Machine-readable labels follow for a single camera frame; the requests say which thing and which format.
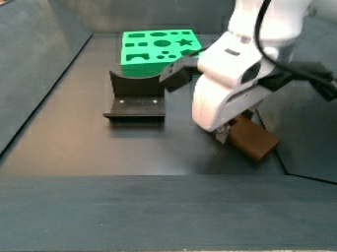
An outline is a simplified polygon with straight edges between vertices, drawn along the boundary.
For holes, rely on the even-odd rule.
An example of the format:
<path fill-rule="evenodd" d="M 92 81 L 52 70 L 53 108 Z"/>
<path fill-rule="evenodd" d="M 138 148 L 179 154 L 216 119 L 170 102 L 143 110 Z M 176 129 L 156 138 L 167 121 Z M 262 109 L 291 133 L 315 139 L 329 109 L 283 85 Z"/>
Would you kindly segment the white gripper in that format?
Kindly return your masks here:
<path fill-rule="evenodd" d="M 274 66 L 254 40 L 227 31 L 202 53 L 198 70 L 202 75 L 194 90 L 192 119 L 211 132 L 270 93 L 257 87 L 257 81 L 271 74 Z M 228 132 L 228 125 L 215 130 L 222 144 Z"/>

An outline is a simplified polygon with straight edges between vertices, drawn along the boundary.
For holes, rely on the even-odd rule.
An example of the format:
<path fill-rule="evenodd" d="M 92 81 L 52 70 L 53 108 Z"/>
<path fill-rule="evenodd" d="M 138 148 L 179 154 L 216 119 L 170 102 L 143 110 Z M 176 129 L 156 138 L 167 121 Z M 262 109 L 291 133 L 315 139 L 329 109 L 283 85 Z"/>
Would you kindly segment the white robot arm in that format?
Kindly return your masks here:
<path fill-rule="evenodd" d="M 311 0 L 235 0 L 226 32 L 198 59 L 192 119 L 212 132 L 271 92 L 258 82 L 293 59 Z"/>

